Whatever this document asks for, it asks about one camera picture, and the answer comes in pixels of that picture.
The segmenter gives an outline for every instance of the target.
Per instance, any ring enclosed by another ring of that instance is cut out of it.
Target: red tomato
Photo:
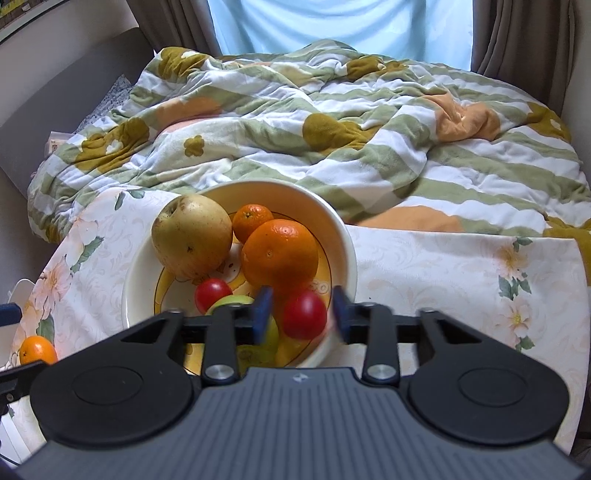
[[[232,295],[232,289],[219,278],[210,278],[195,289],[195,306],[205,314],[219,299]]]
[[[326,327],[326,307],[311,290],[292,296],[283,311],[283,331],[295,340],[312,340]]]

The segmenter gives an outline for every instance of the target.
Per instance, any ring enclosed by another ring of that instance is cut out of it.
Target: tangerine
[[[23,341],[18,350],[18,359],[21,365],[30,364],[37,360],[43,360],[51,365],[57,362],[57,353],[49,340],[40,335],[33,335]]]
[[[238,241],[244,244],[257,228],[269,220],[273,220],[273,214],[267,207],[249,203],[234,214],[232,229]]]
[[[242,247],[242,271],[255,287],[278,293],[306,288],[318,270],[314,235],[301,223],[276,219],[257,228]]]

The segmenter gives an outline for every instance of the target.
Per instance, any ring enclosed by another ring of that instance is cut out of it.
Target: yellow pear
[[[171,200],[152,224],[160,263],[179,280],[200,278],[219,267],[232,246],[232,221],[207,197],[192,193]]]

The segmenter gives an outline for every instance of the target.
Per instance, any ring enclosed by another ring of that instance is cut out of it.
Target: striped blanket
[[[186,193],[263,177],[316,192],[349,223],[552,235],[591,218],[569,141],[523,91],[442,64],[330,40],[219,59],[170,47],[126,104],[44,162],[28,212],[59,241],[113,186]]]

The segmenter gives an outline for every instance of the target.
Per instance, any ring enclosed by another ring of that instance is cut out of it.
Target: curtain
[[[560,114],[573,61],[571,0],[474,0],[473,15],[472,71]]]
[[[284,53],[331,38],[470,69],[472,0],[209,0],[209,8],[223,54]]]
[[[127,0],[127,3],[154,50],[186,47],[220,55],[207,0]]]

